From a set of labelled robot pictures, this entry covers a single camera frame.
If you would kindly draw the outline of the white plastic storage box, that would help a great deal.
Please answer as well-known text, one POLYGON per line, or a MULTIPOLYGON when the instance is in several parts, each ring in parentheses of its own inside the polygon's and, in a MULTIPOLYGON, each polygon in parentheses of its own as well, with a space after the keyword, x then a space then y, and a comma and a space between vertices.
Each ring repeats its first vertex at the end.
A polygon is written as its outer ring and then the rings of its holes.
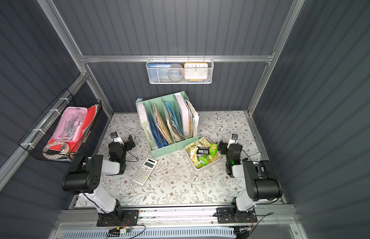
POLYGON ((201 137, 200 139, 189 143, 184 147, 185 156, 190 162, 190 165, 192 169, 199 173, 202 172, 211 166, 214 166, 216 163, 218 163, 222 156, 220 152, 217 152, 216 156, 211 156, 207 154, 197 154, 197 148, 198 147, 210 147, 211 140, 207 137, 201 137))

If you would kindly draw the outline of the black cookie packet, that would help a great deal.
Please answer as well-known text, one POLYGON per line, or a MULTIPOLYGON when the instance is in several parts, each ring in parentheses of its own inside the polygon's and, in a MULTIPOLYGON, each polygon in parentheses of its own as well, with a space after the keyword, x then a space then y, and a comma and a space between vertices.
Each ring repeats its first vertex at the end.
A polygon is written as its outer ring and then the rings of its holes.
POLYGON ((198 147, 197 154, 207 154, 209 155, 209 148, 208 147, 198 147))

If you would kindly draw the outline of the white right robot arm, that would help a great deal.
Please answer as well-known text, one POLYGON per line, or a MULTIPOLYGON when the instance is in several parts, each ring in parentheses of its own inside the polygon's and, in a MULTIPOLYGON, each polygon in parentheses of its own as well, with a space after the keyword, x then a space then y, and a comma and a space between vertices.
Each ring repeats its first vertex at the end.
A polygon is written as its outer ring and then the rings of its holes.
POLYGON ((233 212, 248 212, 257 205, 276 202, 282 197, 282 187, 269 160, 260 152, 248 155, 238 143, 218 143, 218 151, 226 156, 225 169, 230 178, 244 182, 245 192, 232 202, 233 212))

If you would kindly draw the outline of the mint green file organizer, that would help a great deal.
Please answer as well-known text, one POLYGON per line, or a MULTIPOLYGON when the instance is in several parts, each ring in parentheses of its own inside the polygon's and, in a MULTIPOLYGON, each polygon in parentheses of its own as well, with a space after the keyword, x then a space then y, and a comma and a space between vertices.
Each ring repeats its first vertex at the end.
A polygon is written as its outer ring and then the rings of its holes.
POLYGON ((190 131, 191 138, 187 138, 183 132, 181 117, 175 93, 145 100, 136 103, 140 124, 148 140, 148 145, 153 158, 158 158, 166 154, 184 149, 186 145, 199 139, 198 117, 194 117, 194 107, 191 105, 186 92, 180 92, 190 109, 190 131), (168 146, 158 148, 150 128, 148 115, 151 115, 162 136, 167 140, 168 146))

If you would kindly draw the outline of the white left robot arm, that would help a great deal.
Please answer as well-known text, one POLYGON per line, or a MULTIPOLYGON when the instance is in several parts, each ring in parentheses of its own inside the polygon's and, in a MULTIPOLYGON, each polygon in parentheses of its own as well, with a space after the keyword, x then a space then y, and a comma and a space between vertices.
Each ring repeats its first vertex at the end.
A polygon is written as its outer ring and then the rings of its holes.
POLYGON ((132 136, 122 142, 118 133, 111 133, 112 142, 108 145, 110 158, 103 155, 80 157, 73 161, 62 180, 62 189, 73 195, 79 195, 90 201, 96 208, 100 224, 121 223, 124 218, 120 203, 110 196, 100 185, 102 175, 122 175, 126 170, 127 152, 136 144, 132 136))

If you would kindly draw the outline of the green cookie packet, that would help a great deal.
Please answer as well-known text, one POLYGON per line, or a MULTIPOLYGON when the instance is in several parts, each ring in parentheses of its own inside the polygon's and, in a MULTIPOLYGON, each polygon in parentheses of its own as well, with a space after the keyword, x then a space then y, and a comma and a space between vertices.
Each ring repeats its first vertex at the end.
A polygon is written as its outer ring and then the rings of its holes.
POLYGON ((209 147, 209 155, 216 156, 218 152, 218 145, 215 143, 211 143, 209 147))

